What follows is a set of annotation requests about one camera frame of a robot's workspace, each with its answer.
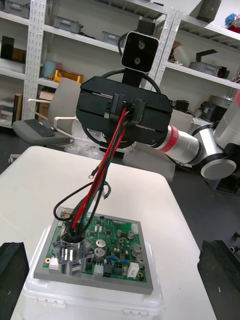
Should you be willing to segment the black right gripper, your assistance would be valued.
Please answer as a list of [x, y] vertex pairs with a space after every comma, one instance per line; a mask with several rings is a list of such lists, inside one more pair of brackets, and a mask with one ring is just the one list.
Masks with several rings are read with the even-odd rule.
[[125, 141], [152, 146], [166, 138], [173, 110], [165, 95], [99, 76], [81, 85], [76, 117], [84, 128], [111, 138], [122, 111]]

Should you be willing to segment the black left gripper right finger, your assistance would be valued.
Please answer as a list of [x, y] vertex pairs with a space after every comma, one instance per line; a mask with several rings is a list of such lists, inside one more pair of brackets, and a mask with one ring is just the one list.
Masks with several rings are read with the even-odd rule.
[[197, 269], [218, 320], [240, 320], [240, 248], [202, 243]]

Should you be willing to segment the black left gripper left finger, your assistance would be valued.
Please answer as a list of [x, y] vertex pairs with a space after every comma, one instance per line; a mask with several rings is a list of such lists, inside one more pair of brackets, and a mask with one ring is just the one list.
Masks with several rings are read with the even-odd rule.
[[0, 319], [11, 319], [28, 273], [24, 243], [3, 243], [0, 247]]

